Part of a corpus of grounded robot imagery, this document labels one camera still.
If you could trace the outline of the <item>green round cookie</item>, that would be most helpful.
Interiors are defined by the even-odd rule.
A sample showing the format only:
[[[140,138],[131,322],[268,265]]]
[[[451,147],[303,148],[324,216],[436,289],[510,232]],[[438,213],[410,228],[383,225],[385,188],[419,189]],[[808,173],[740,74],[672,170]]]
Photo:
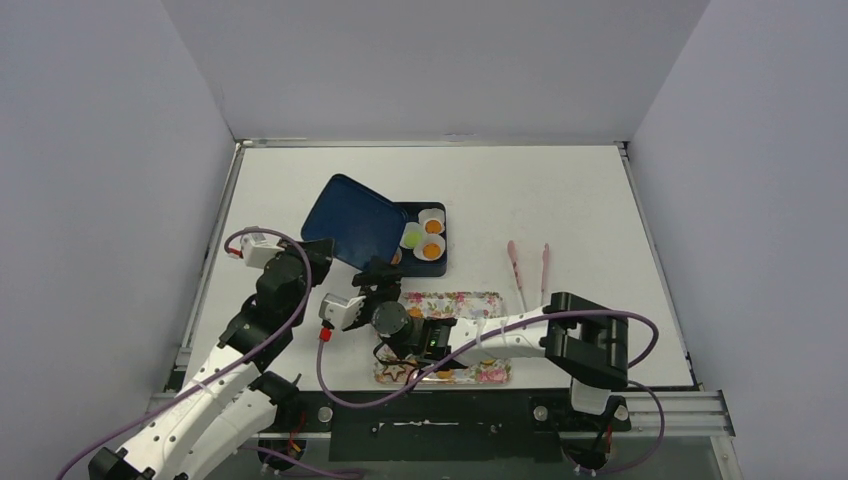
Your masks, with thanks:
[[[408,249],[414,249],[422,241],[423,235],[419,231],[409,231],[404,235],[404,246]]]

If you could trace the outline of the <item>dark blue box lid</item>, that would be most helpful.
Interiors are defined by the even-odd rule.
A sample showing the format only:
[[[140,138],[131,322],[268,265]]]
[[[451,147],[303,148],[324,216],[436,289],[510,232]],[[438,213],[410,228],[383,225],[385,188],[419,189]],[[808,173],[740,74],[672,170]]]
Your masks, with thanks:
[[[333,175],[300,229],[304,241],[331,238],[333,256],[364,270],[394,257],[408,216],[394,202],[344,174]]]

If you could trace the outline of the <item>orange speckled round cookie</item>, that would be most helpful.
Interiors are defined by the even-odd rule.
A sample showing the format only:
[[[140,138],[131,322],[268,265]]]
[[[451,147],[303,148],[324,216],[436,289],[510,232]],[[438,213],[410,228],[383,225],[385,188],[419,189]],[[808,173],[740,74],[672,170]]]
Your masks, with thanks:
[[[436,243],[428,243],[422,248],[422,255],[427,261],[434,261],[439,259],[442,253],[442,247]]]

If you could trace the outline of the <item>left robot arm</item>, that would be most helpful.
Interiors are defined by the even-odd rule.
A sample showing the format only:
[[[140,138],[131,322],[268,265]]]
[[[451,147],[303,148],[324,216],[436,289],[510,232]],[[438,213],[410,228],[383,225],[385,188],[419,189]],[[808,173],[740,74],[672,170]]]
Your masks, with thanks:
[[[328,275],[334,246],[326,238],[292,242],[276,252],[190,384],[118,449],[101,448],[88,463],[89,477],[188,478],[183,465],[197,441],[238,394],[264,384],[273,392],[262,400],[260,417],[276,430],[291,427],[299,403],[279,391],[283,381],[268,369],[292,342],[311,290]]]

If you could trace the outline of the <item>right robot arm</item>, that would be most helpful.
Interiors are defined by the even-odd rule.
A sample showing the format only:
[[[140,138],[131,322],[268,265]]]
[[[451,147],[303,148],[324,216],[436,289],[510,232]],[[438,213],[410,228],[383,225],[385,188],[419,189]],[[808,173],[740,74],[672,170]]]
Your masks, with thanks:
[[[629,321],[605,307],[558,292],[547,304],[511,316],[421,317],[400,303],[401,278],[383,261],[355,275],[359,294],[344,307],[342,329],[370,326],[400,360],[433,372],[543,358],[570,376],[566,414],[581,428],[601,420],[611,394],[628,384]]]

